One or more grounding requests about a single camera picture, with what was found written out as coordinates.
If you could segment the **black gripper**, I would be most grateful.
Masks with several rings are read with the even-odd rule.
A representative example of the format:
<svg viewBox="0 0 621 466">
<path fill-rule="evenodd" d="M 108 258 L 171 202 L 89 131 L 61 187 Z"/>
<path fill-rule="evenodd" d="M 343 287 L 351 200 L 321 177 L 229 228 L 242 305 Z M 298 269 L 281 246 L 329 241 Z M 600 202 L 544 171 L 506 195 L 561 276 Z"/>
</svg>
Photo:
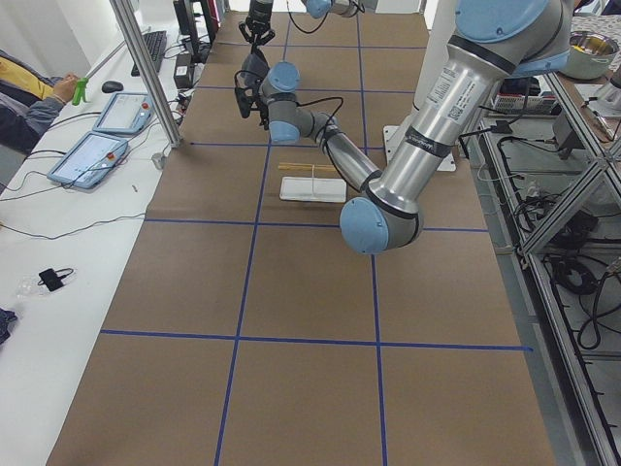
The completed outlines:
<svg viewBox="0 0 621 466">
<path fill-rule="evenodd" d="M 269 129 L 270 117 L 269 117 L 269 108 L 268 106 L 261 100 L 258 99 L 256 101 L 257 111 L 260 116 L 260 125 L 265 129 Z"/>
<path fill-rule="evenodd" d="M 245 40 L 252 45 L 266 45 L 276 37 L 269 22 L 241 21 L 238 27 Z"/>
</svg>

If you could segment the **person forearm grey sleeve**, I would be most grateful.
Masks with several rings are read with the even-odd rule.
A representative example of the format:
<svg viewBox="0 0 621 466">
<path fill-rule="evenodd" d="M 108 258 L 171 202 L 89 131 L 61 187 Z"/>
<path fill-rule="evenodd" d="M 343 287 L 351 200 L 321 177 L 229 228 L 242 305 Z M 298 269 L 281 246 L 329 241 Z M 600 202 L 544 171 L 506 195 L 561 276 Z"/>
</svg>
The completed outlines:
<svg viewBox="0 0 621 466">
<path fill-rule="evenodd" d="M 53 97 L 27 106 L 1 95 L 1 145 L 29 153 L 59 116 L 64 105 Z"/>
</svg>

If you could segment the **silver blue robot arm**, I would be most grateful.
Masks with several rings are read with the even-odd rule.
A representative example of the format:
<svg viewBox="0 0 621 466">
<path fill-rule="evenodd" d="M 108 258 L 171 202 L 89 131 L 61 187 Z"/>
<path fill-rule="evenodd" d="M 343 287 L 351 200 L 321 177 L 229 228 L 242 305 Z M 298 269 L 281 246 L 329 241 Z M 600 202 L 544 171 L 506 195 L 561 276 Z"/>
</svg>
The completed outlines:
<svg viewBox="0 0 621 466">
<path fill-rule="evenodd" d="M 377 1 L 336 1 L 336 0 L 310 0 L 303 1 L 306 12 L 321 22 L 314 29 L 302 29 L 297 27 L 303 34 L 313 34 L 325 22 L 329 14 L 341 17 L 356 17 L 364 14 L 367 10 L 374 12 L 377 8 Z M 254 48 L 268 44 L 276 37 L 276 32 L 272 28 L 271 19 L 274 2 L 272 0 L 252 0 L 249 3 L 247 15 L 240 21 L 238 28 L 244 39 Z"/>
<path fill-rule="evenodd" d="M 494 86 L 510 77 L 560 70 L 568 61 L 570 1 L 459 1 L 453 18 L 447 59 L 383 170 L 350 141 L 334 117 L 301 108 L 294 64 L 275 64 L 259 86 L 272 141 L 314 140 L 358 191 L 343 206 L 340 229 L 348 246 L 360 253 L 404 247 L 418 237 L 420 193 Z"/>
</svg>

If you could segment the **person's hand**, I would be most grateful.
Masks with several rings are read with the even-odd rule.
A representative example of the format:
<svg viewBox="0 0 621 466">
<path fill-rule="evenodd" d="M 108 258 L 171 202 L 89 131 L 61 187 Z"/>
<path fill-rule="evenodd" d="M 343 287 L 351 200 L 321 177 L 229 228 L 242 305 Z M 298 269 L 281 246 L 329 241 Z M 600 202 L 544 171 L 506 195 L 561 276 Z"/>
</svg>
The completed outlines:
<svg viewBox="0 0 621 466">
<path fill-rule="evenodd" d="M 52 95 L 62 102 L 69 102 L 73 99 L 79 77 L 68 74 L 56 82 L 52 88 Z"/>
</svg>

